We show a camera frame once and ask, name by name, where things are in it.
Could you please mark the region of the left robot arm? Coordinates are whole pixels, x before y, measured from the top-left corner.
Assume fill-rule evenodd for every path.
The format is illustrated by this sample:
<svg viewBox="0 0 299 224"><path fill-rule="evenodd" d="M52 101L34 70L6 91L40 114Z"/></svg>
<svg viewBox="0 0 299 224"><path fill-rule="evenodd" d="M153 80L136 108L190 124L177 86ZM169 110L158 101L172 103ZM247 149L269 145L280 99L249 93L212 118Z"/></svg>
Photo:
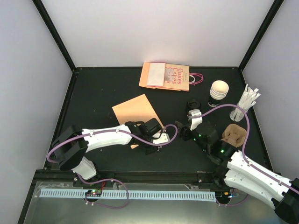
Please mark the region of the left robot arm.
<svg viewBox="0 0 299 224"><path fill-rule="evenodd" d="M59 170L73 171L89 186L100 182L100 174L85 154L102 147L113 145L144 146L145 153L158 150L157 144L169 141L168 135L156 118L147 122L129 121L125 124L104 129L79 129L69 127L52 144Z"/></svg>

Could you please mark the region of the black frame post left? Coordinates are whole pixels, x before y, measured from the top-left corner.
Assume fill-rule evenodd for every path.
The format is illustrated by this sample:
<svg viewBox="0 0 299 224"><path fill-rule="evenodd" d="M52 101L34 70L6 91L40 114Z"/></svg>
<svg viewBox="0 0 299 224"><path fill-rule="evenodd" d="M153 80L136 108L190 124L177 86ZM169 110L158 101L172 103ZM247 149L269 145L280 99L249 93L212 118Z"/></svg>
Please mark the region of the black frame post left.
<svg viewBox="0 0 299 224"><path fill-rule="evenodd" d="M39 12L44 24L48 28L50 34L52 35L52 38L54 39L56 45L58 46L61 54L63 55L65 61L67 62L69 68L71 69L72 72L75 71L76 66L75 66L66 46L64 45L63 40L61 39L43 2L41 0L32 0L32 2L34 3L37 11Z"/></svg>

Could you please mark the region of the orange paper bag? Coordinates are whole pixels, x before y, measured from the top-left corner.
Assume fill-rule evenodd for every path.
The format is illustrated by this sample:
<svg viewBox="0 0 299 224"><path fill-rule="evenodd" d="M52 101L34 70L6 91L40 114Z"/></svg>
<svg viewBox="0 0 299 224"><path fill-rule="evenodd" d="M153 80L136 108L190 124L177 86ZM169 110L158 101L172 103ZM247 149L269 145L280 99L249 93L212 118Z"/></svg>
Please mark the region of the orange paper bag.
<svg viewBox="0 0 299 224"><path fill-rule="evenodd" d="M152 141L151 137L146 136L139 129L138 122L148 122L155 118L157 122L163 127L163 124L155 112L154 108L150 104L149 100L145 94L120 103L112 107L113 112L120 125L126 124L128 122L136 122L136 124L129 124L129 129L133 135L138 136L146 141Z"/></svg>

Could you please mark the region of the orange flat bag stack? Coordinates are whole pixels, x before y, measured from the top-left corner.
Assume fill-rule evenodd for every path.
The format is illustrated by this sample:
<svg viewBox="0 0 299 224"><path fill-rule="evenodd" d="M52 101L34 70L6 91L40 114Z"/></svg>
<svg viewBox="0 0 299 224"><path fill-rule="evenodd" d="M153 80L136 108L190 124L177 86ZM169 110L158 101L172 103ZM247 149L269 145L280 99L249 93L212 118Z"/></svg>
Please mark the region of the orange flat bag stack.
<svg viewBox="0 0 299 224"><path fill-rule="evenodd" d="M166 63L143 63L139 86L156 88L164 86Z"/></svg>

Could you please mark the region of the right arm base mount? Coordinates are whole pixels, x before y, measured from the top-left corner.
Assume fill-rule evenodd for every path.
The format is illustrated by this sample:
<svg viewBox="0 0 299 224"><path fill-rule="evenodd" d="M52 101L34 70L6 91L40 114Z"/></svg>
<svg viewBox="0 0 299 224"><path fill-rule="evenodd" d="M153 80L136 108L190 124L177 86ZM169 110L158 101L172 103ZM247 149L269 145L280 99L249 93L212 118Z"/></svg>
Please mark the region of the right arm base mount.
<svg viewBox="0 0 299 224"><path fill-rule="evenodd" d="M223 178L218 177L214 173L197 173L196 177L197 181L194 185L198 186L200 189L230 189L230 187L224 183Z"/></svg>

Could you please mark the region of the black frame post right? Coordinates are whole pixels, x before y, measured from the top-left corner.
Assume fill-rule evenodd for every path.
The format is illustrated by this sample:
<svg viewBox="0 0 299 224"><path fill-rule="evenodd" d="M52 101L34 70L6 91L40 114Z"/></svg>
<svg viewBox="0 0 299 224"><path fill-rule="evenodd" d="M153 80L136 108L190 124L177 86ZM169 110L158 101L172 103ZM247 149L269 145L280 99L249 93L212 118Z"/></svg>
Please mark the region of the black frame post right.
<svg viewBox="0 0 299 224"><path fill-rule="evenodd" d="M256 48L258 47L260 41L262 40L264 34L266 33L268 27L270 26L271 22L275 18L277 12L279 11L280 7L282 6L284 0L274 0L270 9L268 10L262 24L260 25L257 33L255 34L249 48L247 49L241 63L238 66L238 69L243 71L248 64L249 60L251 59L252 55L254 54Z"/></svg>

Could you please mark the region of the jar of white stirrers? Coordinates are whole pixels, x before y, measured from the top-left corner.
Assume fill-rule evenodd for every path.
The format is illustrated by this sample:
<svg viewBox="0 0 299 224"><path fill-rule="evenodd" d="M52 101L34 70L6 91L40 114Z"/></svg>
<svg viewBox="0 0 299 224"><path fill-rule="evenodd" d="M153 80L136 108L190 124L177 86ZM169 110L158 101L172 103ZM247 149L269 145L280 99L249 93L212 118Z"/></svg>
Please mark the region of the jar of white stirrers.
<svg viewBox="0 0 299 224"><path fill-rule="evenodd" d="M254 90L251 89L248 84L245 86L245 90L237 103L237 105L242 108L245 112L248 112L248 110L253 107L256 104L256 100L261 94L259 93L259 89L255 88ZM232 121L239 122L243 119L244 114L243 112L235 108L230 113L230 118Z"/></svg>

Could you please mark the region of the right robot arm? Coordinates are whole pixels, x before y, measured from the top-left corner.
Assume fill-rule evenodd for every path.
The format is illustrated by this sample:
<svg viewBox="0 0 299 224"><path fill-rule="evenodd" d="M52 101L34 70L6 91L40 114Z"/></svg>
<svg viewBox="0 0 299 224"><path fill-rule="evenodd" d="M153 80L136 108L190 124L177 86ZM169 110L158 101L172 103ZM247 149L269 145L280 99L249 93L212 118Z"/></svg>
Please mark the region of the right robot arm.
<svg viewBox="0 0 299 224"><path fill-rule="evenodd" d="M183 140L193 140L218 167L213 173L214 186L239 189L274 209L289 224L299 222L299 180L290 180L243 156L247 131L236 125L226 127L222 136L209 122L198 126L175 123Z"/></svg>

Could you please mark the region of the black frame post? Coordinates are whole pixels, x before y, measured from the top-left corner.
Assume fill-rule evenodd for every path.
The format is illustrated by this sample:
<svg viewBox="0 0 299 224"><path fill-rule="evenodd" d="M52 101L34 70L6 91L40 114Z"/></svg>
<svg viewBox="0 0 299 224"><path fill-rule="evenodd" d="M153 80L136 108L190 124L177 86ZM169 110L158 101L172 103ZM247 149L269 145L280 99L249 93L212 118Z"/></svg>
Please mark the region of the black frame post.
<svg viewBox="0 0 299 224"><path fill-rule="evenodd" d="M260 41L262 40L264 34L266 33L268 27L270 26L271 22L275 18L277 12L279 11L280 7L282 6L284 0L274 0L270 9L268 10L262 24L260 25L257 33L255 34L249 48L247 49L241 63L238 66L238 69L243 71L248 64L249 60L251 59L252 55L254 54L256 48L258 47Z"/></svg>
<svg viewBox="0 0 299 224"><path fill-rule="evenodd" d="M75 66L66 46L64 45L63 40L61 39L43 2L41 0L32 0L32 2L34 3L37 11L39 12L44 24L48 28L50 34L52 35L52 38L54 39L56 45L58 46L61 54L63 55L65 61L67 62L69 68L71 69L72 72L75 71L76 66Z"/></svg>

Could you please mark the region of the stack of black lids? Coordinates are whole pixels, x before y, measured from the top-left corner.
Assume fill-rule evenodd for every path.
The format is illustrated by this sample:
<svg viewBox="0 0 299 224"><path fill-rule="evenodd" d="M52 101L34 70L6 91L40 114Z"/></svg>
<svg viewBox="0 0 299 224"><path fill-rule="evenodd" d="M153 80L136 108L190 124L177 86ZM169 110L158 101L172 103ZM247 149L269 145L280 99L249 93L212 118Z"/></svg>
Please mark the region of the stack of black lids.
<svg viewBox="0 0 299 224"><path fill-rule="evenodd" d="M198 100L192 99L186 103L186 113L189 113L191 110L201 110L201 103Z"/></svg>

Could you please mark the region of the stack of paper cups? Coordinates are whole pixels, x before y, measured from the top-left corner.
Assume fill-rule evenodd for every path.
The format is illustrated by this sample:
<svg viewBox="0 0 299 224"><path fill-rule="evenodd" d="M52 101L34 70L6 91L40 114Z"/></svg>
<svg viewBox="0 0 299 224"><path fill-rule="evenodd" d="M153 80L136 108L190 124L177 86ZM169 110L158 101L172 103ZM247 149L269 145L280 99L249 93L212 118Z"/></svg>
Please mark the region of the stack of paper cups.
<svg viewBox="0 0 299 224"><path fill-rule="evenodd" d="M220 102L226 97L228 91L229 85L226 82L222 80L214 81L210 88L208 105L210 107L217 107Z"/></svg>

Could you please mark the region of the Cakes printed paper bag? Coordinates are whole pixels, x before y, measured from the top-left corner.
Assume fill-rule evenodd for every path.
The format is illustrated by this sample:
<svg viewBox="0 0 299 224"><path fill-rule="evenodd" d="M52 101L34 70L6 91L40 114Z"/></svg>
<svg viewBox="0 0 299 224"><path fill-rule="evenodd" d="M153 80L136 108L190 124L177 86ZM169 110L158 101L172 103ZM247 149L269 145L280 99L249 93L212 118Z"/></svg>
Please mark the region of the Cakes printed paper bag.
<svg viewBox="0 0 299 224"><path fill-rule="evenodd" d="M203 75L190 73L187 65L169 64L165 65L163 86L154 86L155 89L189 91L190 85L195 86L203 82Z"/></svg>

